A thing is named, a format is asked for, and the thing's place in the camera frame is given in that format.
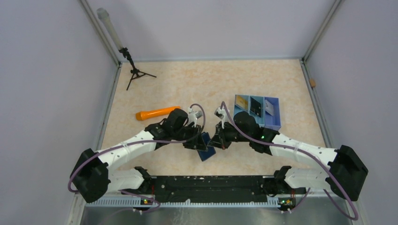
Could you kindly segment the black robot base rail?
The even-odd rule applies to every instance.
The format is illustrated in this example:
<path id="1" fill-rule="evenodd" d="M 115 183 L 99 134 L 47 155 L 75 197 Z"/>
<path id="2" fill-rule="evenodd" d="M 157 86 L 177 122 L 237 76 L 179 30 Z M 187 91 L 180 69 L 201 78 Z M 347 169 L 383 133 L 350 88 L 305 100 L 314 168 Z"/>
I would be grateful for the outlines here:
<path id="1" fill-rule="evenodd" d="M 154 196 L 160 203 L 265 203 L 277 195 L 305 194 L 271 176 L 157 176 L 130 192 Z"/>

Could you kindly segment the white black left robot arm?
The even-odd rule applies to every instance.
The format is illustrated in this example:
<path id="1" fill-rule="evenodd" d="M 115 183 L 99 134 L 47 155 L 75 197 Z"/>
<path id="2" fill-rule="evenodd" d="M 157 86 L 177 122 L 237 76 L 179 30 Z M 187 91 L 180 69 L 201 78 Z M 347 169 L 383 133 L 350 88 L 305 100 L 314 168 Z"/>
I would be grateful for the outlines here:
<path id="1" fill-rule="evenodd" d="M 150 124 L 130 139 L 105 149 L 83 151 L 74 166 L 68 182 L 70 192 L 79 193 L 87 203 L 100 199 L 108 192 L 123 189 L 135 189 L 144 194 L 149 191 L 151 182 L 141 172 L 131 174 L 116 170 L 148 152 L 155 151 L 168 144 L 184 144 L 188 149 L 205 151 L 206 146 L 197 141 L 201 139 L 204 126 L 198 125 L 198 119 L 206 119 L 203 109 L 188 111 L 174 109 L 161 122 Z"/>

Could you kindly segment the dark blue leather card holder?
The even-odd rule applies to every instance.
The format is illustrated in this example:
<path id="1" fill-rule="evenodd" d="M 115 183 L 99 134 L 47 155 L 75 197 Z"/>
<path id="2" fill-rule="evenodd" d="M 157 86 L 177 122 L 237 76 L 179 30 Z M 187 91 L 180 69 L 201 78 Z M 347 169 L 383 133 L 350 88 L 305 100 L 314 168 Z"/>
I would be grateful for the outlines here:
<path id="1" fill-rule="evenodd" d="M 202 162 L 205 162 L 216 154 L 216 150 L 213 146 L 208 146 L 208 143 L 211 140 L 208 132 L 203 132 L 201 136 L 203 138 L 207 150 L 198 150 L 198 155 L 200 160 Z"/>

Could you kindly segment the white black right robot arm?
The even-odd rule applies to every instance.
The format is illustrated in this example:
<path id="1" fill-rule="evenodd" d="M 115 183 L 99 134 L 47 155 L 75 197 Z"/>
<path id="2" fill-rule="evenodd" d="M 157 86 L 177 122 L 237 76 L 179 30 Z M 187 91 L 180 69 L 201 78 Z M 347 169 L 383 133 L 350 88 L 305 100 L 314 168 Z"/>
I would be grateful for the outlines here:
<path id="1" fill-rule="evenodd" d="M 368 169 L 353 148 L 325 148 L 297 141 L 279 131 L 261 127 L 253 116 L 239 112 L 231 123 L 224 109 L 215 115 L 221 119 L 209 145 L 227 149 L 233 142 L 246 142 L 256 152 L 284 157 L 306 164 L 307 169 L 284 166 L 275 172 L 275 187 L 281 193 L 293 188 L 332 191 L 343 199 L 357 201 Z"/>

